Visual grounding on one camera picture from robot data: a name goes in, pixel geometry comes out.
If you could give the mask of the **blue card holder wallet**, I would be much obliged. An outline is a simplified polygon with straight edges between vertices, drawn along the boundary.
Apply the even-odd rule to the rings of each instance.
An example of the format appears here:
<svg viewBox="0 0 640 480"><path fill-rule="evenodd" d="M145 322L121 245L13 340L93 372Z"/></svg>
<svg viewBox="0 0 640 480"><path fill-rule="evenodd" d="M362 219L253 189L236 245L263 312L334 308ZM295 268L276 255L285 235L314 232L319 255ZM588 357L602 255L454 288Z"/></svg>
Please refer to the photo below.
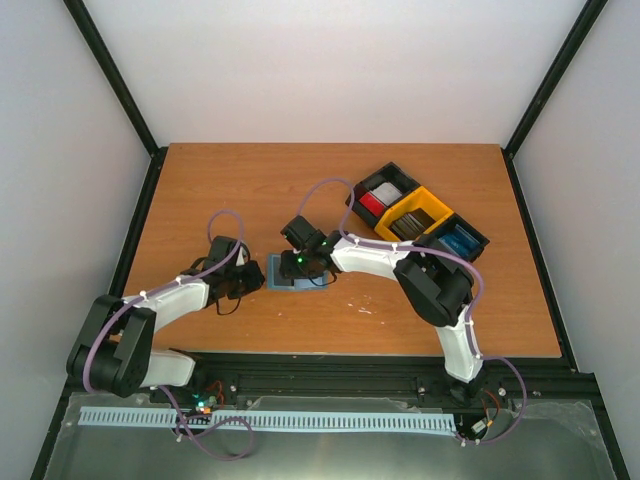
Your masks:
<svg viewBox="0 0 640 480"><path fill-rule="evenodd" d="M305 263L295 253L282 252L267 257L267 288L274 291L303 292L325 289L327 273L311 277L304 271Z"/></svg>

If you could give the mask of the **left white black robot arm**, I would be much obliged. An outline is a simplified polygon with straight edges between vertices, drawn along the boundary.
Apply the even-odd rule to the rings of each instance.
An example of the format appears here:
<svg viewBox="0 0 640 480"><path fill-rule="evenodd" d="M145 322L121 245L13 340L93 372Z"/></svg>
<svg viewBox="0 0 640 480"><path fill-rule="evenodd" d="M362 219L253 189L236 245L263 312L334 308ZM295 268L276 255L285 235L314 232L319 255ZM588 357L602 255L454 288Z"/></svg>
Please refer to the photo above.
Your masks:
<svg viewBox="0 0 640 480"><path fill-rule="evenodd" d="M91 305L66 361L69 377L87 392L126 398L142 388L172 387L186 402L201 400L208 378L189 354L153 348L155 334L174 321L223 299L239 302L265 277L248 246L217 236L207 256L169 283L137 295L102 295Z"/></svg>

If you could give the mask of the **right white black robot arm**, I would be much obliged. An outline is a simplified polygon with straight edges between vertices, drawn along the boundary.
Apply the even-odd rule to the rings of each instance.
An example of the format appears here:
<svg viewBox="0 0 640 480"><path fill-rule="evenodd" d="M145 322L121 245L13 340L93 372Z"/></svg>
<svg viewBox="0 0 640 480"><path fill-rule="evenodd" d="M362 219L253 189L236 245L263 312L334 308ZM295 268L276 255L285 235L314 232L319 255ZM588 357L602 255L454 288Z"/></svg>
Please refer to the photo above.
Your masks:
<svg viewBox="0 0 640 480"><path fill-rule="evenodd" d="M472 310L484 285L469 262L435 239L386 242L335 230L326 235L303 216L281 230L291 245L281 253L280 274L309 279L364 273L395 281L414 312L436 330L450 394L469 402L483 379Z"/></svg>

